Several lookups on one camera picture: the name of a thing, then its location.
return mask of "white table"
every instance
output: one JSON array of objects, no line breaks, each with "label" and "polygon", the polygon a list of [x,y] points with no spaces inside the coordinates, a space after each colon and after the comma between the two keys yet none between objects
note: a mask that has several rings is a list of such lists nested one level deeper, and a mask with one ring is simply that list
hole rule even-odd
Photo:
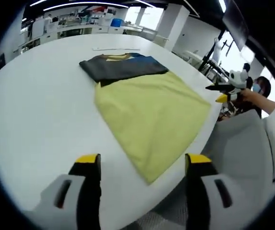
[{"label": "white table", "polygon": [[[195,141],[185,151],[200,153],[215,125],[219,93],[181,58],[138,36],[94,34],[63,38],[35,47],[0,70],[0,179],[23,210],[31,210],[40,192],[67,174],[81,155],[100,153],[103,230],[117,230],[154,208],[184,177],[182,155],[147,185],[113,137],[94,104],[95,83],[79,67],[103,51],[92,47],[140,48],[181,77],[212,104]],[[104,51],[123,54],[123,50]]]}]

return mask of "yellow t-shirt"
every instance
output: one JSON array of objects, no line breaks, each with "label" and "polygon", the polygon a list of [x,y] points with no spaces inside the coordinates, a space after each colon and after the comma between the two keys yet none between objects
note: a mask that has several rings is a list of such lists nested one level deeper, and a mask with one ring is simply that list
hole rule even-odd
[{"label": "yellow t-shirt", "polygon": [[155,181],[194,141],[210,104],[174,73],[96,86],[95,104],[147,183]]}]

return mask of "human hand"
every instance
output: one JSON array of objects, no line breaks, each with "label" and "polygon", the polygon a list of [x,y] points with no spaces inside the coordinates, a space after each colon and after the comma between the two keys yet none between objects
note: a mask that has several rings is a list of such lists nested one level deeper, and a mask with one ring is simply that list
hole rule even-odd
[{"label": "human hand", "polygon": [[230,117],[228,117],[228,116],[225,115],[225,116],[222,116],[222,117],[221,117],[221,120],[224,121],[224,120],[228,120],[229,118],[230,118]]},{"label": "human hand", "polygon": [[243,96],[243,101],[251,102],[256,93],[250,89],[244,89],[240,92],[240,94]]}]

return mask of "floor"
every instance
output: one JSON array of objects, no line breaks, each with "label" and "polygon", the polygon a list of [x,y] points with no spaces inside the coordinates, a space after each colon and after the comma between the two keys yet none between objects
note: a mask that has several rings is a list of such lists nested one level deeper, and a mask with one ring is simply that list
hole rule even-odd
[{"label": "floor", "polygon": [[121,230],[185,230],[187,216],[185,181],[182,180],[153,210]]}]

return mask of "white cabinet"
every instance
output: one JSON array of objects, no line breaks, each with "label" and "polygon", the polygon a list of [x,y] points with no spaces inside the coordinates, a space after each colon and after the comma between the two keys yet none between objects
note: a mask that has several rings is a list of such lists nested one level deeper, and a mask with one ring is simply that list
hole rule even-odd
[{"label": "white cabinet", "polygon": [[121,34],[123,34],[123,31],[124,31],[124,29],[122,29],[120,27],[110,27],[108,29],[109,34],[119,34],[119,35],[121,35]]},{"label": "white cabinet", "polygon": [[97,26],[93,27],[92,34],[107,34],[108,33],[108,27],[107,26]]}]

